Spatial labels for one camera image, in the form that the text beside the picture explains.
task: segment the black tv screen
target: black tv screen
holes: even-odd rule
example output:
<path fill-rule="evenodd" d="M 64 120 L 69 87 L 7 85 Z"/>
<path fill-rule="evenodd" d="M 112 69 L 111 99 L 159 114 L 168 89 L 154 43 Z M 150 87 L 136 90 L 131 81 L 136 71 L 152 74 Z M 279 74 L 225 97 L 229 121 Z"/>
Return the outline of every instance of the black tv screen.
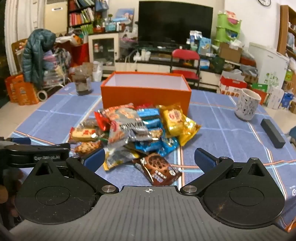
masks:
<path fill-rule="evenodd" d="M 139 1 L 139 41 L 185 44 L 190 30 L 210 38 L 213 8 L 170 1 Z"/>

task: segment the snack pile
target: snack pile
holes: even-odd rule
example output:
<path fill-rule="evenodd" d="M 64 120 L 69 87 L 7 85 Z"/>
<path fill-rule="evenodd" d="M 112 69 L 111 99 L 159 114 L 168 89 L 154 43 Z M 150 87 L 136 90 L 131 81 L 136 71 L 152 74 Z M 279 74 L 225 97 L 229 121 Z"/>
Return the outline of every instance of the snack pile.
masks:
<path fill-rule="evenodd" d="M 70 130 L 69 142 L 78 144 L 76 154 L 103 148 L 105 171 L 132 162 L 153 186 L 171 185 L 181 176 L 164 157 L 184 146 L 201 127 L 183 114 L 179 104 L 129 103 L 94 115 Z"/>

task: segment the green jacket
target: green jacket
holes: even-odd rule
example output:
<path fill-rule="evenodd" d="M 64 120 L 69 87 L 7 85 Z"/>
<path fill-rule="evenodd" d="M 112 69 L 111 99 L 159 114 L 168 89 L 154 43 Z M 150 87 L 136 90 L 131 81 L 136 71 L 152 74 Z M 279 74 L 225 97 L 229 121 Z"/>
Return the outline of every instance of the green jacket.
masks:
<path fill-rule="evenodd" d="M 43 86 L 43 54 L 53 48 L 55 39 L 53 32 L 35 29 L 25 46 L 22 62 L 24 80 L 33 83 L 38 89 Z"/>

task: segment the yellow snack package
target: yellow snack package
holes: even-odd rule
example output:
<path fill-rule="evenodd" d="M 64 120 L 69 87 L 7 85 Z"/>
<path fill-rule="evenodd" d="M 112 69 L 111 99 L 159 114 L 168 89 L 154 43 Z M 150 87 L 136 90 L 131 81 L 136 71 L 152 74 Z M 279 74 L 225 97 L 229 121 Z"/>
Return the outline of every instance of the yellow snack package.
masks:
<path fill-rule="evenodd" d="M 193 120 L 183 115 L 185 119 L 183 133 L 178 136 L 180 146 L 184 146 L 192 137 L 200 130 L 201 126 L 196 124 Z"/>
<path fill-rule="evenodd" d="M 168 130 L 172 137 L 179 136 L 183 133 L 184 121 L 183 112 L 178 104 L 170 106 L 159 106 L 165 129 Z"/>
<path fill-rule="evenodd" d="M 125 147 L 119 148 L 108 148 L 104 147 L 105 151 L 105 161 L 103 163 L 103 168 L 105 171 L 109 171 L 120 164 L 132 161 L 140 157 L 140 155 L 132 150 Z"/>

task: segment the blue plaid tablecloth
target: blue plaid tablecloth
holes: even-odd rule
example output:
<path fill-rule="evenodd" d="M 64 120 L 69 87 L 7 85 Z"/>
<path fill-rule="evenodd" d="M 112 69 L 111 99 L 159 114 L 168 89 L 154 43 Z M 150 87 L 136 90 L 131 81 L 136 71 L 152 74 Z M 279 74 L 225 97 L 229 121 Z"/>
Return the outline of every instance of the blue plaid tablecloth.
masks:
<path fill-rule="evenodd" d="M 13 133 L 12 137 L 30 137 L 32 144 L 51 145 L 67 142 L 72 126 L 77 126 L 93 112 L 102 108 L 100 83 L 92 83 L 93 93 L 77 96 L 74 83 L 51 96 Z M 216 157 L 228 156 L 236 162 L 258 157 L 282 191 L 286 204 L 279 224 L 286 227 L 296 216 L 296 152 L 273 119 L 259 106 L 254 118 L 243 122 L 234 115 L 237 99 L 211 92 L 192 90 L 188 117 L 202 125 L 200 131 L 184 147 L 168 155 L 167 160 L 179 168 L 179 188 L 203 172 L 194 162 L 194 151 L 200 147 Z M 271 119 L 286 144 L 276 149 L 260 123 Z M 102 167 L 97 174 L 119 189 L 123 185 L 150 185 L 133 165 L 124 164 L 109 172 Z"/>

